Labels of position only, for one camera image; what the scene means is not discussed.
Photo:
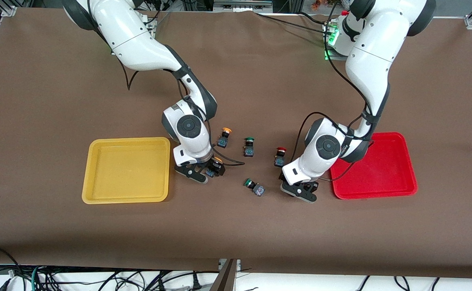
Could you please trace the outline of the yellow cap push button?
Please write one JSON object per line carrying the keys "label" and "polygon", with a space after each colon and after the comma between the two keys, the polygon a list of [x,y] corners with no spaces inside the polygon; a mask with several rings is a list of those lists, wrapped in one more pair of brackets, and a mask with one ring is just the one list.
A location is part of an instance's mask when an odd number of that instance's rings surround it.
{"label": "yellow cap push button", "polygon": [[223,161],[218,157],[213,156],[206,164],[205,174],[209,177],[223,176],[225,173],[225,166]]}
{"label": "yellow cap push button", "polygon": [[231,134],[231,129],[224,127],[222,128],[222,133],[218,137],[218,141],[216,142],[216,145],[221,148],[226,148],[228,146],[228,139]]}

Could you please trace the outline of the brown table cover sheet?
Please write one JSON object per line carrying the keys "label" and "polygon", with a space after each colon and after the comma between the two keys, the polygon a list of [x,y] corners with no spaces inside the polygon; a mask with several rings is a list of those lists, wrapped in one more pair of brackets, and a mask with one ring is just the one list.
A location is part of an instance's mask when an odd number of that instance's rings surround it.
{"label": "brown table cover sheet", "polygon": [[[315,203],[280,190],[277,147],[313,111],[348,123],[360,96],[324,60],[314,32],[245,13],[173,13],[158,29],[218,102],[215,137],[242,167],[199,184],[171,172],[158,203],[88,205],[97,139],[163,137],[175,78],[140,72],[128,91],[117,59],[63,9],[23,8],[0,25],[0,248],[20,264],[472,278],[472,31],[434,19],[391,67],[377,131],[406,139],[418,191]],[[256,196],[247,179],[262,185]]]}

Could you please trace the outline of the red plastic tray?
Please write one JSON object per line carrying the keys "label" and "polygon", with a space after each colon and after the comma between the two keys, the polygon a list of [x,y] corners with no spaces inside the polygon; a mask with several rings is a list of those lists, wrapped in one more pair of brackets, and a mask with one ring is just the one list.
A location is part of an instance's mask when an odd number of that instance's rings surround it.
{"label": "red plastic tray", "polygon": [[408,147],[398,132],[373,134],[373,145],[353,166],[342,159],[330,168],[333,191],[343,200],[410,196],[418,186]]}

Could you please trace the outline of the yellow plastic tray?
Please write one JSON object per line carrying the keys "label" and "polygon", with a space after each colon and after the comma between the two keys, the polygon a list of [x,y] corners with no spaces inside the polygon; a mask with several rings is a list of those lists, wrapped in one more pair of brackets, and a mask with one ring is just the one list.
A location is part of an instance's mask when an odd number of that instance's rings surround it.
{"label": "yellow plastic tray", "polygon": [[170,141],[164,137],[97,139],[90,144],[82,200],[89,205],[164,201]]}

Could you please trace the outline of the grey device behind table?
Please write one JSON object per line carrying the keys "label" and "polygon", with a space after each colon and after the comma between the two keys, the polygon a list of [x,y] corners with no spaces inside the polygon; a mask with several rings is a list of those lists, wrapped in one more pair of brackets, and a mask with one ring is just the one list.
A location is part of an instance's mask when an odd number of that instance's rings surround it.
{"label": "grey device behind table", "polygon": [[213,12],[273,13],[272,0],[213,0]]}

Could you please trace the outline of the colourful object behind table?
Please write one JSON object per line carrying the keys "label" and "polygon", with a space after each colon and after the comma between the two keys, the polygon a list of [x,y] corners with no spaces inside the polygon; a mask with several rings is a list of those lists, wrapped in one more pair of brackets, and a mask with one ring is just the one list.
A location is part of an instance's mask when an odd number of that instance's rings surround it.
{"label": "colourful object behind table", "polygon": [[330,9],[335,4],[341,5],[341,0],[310,0],[310,9],[312,11],[321,11],[321,9]]}

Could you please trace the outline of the slanted metal frame post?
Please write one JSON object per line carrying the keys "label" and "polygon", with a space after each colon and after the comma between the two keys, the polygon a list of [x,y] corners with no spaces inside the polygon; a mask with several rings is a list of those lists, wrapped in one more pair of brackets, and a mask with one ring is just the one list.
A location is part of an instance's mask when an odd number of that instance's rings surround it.
{"label": "slanted metal frame post", "polygon": [[214,283],[209,291],[234,291],[236,273],[241,271],[241,260],[239,259],[220,259],[221,266]]}

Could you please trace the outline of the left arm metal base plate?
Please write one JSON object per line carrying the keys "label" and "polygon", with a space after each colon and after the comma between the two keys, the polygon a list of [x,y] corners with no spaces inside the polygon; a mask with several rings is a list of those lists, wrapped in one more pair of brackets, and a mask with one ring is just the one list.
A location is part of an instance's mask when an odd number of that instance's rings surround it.
{"label": "left arm metal base plate", "polygon": [[328,21],[327,27],[324,28],[327,32],[326,47],[328,52],[325,54],[326,59],[345,61],[350,54],[350,51],[355,43],[355,38],[359,33],[351,31],[345,32],[344,25],[341,20],[332,19]]}

